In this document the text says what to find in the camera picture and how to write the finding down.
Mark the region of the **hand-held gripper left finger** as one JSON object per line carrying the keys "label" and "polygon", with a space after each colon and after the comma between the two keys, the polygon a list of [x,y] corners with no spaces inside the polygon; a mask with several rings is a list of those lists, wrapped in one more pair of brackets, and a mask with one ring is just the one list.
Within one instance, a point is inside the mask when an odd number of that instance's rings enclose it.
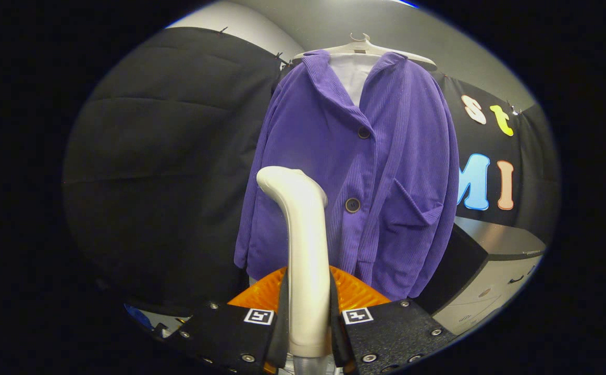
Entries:
{"label": "hand-held gripper left finger", "polygon": [[193,311],[165,344],[200,364],[195,374],[274,374],[288,358],[288,270],[226,304]]}

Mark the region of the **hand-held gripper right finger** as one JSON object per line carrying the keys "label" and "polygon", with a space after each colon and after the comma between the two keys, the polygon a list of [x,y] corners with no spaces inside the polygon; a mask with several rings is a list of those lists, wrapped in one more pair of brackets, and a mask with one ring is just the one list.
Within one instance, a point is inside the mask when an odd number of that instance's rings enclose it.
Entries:
{"label": "hand-held gripper right finger", "polygon": [[329,272],[331,348],[345,374],[410,374],[457,340],[412,299],[390,301],[339,268]]}

